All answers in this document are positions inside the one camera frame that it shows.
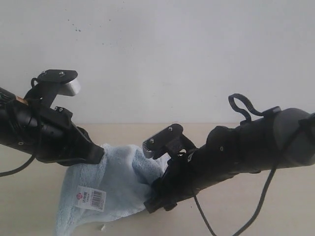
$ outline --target table surface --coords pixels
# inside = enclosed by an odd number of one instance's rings
[[[216,124],[183,124],[184,133],[197,146],[205,143]],[[97,144],[137,144],[166,124],[82,125]],[[28,155],[0,146],[0,171],[21,165]],[[66,167],[34,161],[24,171],[0,178],[0,235],[53,235],[59,195]],[[315,167],[278,170],[257,221],[243,236],[312,236],[315,220]],[[199,201],[219,236],[236,232],[252,215],[268,172],[243,174],[203,190]],[[107,223],[77,227],[74,236],[209,235],[192,199],[170,212],[139,214]]]

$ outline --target folded towel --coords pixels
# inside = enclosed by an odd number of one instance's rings
[[[110,222],[145,209],[150,185],[161,177],[169,156],[145,158],[135,145],[102,146],[98,165],[77,164],[67,169],[57,213],[56,236],[69,236],[89,222]]]

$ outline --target barcode sticker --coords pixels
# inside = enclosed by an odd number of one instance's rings
[[[105,208],[106,192],[94,188],[78,186],[75,200],[75,206],[78,208],[103,212]]]

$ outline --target light blue towel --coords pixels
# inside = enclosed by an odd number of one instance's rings
[[[143,203],[152,195],[150,185],[163,175],[169,159],[147,159],[135,145],[102,147],[105,155],[100,164],[67,169],[56,236],[69,236],[78,225],[114,221],[144,210]]]

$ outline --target beige table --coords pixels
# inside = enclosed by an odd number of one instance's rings
[[[97,144],[138,144],[164,128],[159,124],[83,125]],[[214,124],[184,125],[196,145],[205,143]],[[0,171],[25,162],[28,155],[0,146]],[[19,174],[0,178],[0,236],[51,236],[65,167],[37,161]],[[230,236],[251,217],[268,172],[243,174],[201,192],[208,220],[219,236]],[[277,171],[263,210],[244,236],[313,236],[315,233],[315,167]],[[106,224],[78,227],[75,236],[208,235],[194,204],[187,200],[170,212],[146,212]]]

